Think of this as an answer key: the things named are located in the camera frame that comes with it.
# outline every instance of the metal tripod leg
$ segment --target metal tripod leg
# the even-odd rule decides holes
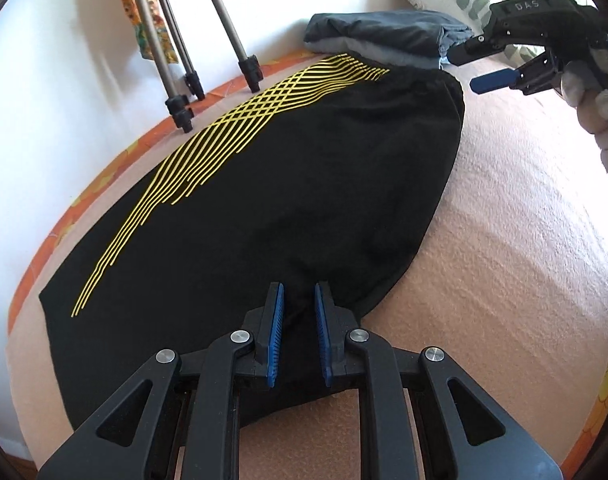
[[[150,8],[148,7],[148,1],[135,0],[135,4],[138,8],[138,12],[140,13],[140,18],[142,19],[144,33],[146,35],[148,44],[150,45],[150,51],[153,55],[155,66],[159,72],[164,89],[168,94],[168,99],[165,101],[168,112],[175,121],[175,125],[188,133],[193,129],[193,125],[191,124],[193,111],[190,108],[187,108],[188,98],[185,95],[180,94],[177,91],[177,88],[175,88],[175,81],[173,80],[173,75],[171,74],[168,64],[166,63],[164,49],[162,48],[162,44],[157,36],[153,16],[150,12]]]
[[[219,20],[222,22],[224,30],[226,31],[226,35],[230,40],[230,44],[235,51],[235,55],[239,60],[239,68],[244,74],[246,79],[246,83],[248,84],[248,88],[251,89],[251,92],[260,91],[259,82],[263,79],[263,74],[261,73],[260,64],[255,56],[247,56],[246,51],[244,50],[244,45],[239,40],[239,36],[237,35],[237,31],[235,30],[235,26],[226,11],[226,7],[224,6],[224,2],[222,0],[210,0],[213,2],[213,6],[217,11],[217,15],[219,16]]]
[[[193,63],[191,62],[191,57],[189,56],[188,51],[186,50],[186,45],[181,37],[180,29],[175,21],[175,15],[173,14],[171,4],[168,0],[159,0],[159,5],[162,7],[162,12],[164,13],[164,17],[166,19],[166,25],[168,26],[168,30],[171,33],[173,42],[177,47],[177,53],[180,56],[181,64],[183,64],[184,70],[186,71],[186,75],[184,76],[186,86],[188,86],[193,95],[201,101],[204,99],[204,90],[201,87],[199,76],[197,76],[197,72],[195,71]]]

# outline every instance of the gray glove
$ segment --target gray glove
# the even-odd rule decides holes
[[[608,51],[594,50],[597,65],[608,74]],[[608,90],[603,90],[586,63],[568,63],[561,80],[564,100],[577,109],[580,125],[594,134],[601,161],[608,172]]]

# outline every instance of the textured fabric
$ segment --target textured fabric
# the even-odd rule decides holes
[[[460,21],[432,10],[386,10],[353,14],[315,14],[304,35],[313,52],[356,53],[383,64],[440,68],[449,47],[472,31]]]
[[[159,0],[146,1],[148,2],[150,13],[153,16],[153,23],[155,24],[159,42],[164,50],[166,62],[177,63],[177,54],[175,54],[175,48],[168,35],[166,23],[159,8]],[[133,29],[135,30],[135,38],[138,40],[138,45],[140,46],[140,54],[144,59],[153,60],[153,54],[150,51],[150,45],[146,39],[144,25],[142,25],[142,18],[140,17],[140,12],[135,4],[135,0],[122,0],[122,5],[124,6],[124,12],[126,12],[126,15],[129,17],[130,23],[132,23]]]
[[[73,427],[159,349],[194,351],[236,330],[277,280],[286,288],[277,385],[261,400],[242,397],[242,421],[327,394],[313,285],[328,280],[358,317],[386,295],[431,221],[463,113],[449,74],[336,56],[179,148],[40,295]]]

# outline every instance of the folded clothing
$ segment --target folded clothing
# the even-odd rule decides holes
[[[440,68],[454,44],[472,36],[468,25],[435,10],[315,14],[304,45],[323,54],[357,54],[394,66]]]

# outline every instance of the colorful fabric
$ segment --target colorful fabric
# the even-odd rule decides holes
[[[175,54],[175,49],[173,47],[173,43],[171,42],[170,37],[168,36],[168,30],[166,29],[166,24],[164,22],[164,17],[162,16],[162,12],[159,8],[159,0],[147,0],[148,7],[150,8],[150,12],[153,15],[153,22],[155,23],[155,30],[157,31],[157,36],[159,38],[160,43],[162,44],[162,48],[164,49],[164,55],[167,63],[177,63],[177,54]],[[153,60],[153,54],[150,51],[150,45],[148,44],[148,40],[146,39],[146,34],[144,31],[144,26],[142,25],[142,18],[140,17],[140,12],[135,4],[135,0],[122,0],[122,5],[124,5],[124,11],[126,15],[129,17],[130,23],[132,23],[133,28],[135,29],[135,37],[138,40],[138,45],[140,46],[140,53],[144,59]]]
[[[604,375],[604,381],[601,383],[599,388],[599,394],[595,405],[581,430],[581,435],[577,440],[577,443],[572,447],[570,453],[562,463],[562,473],[564,473],[565,480],[571,480],[581,464],[586,460],[590,449],[595,443],[599,431],[606,421],[608,416],[608,369]]]

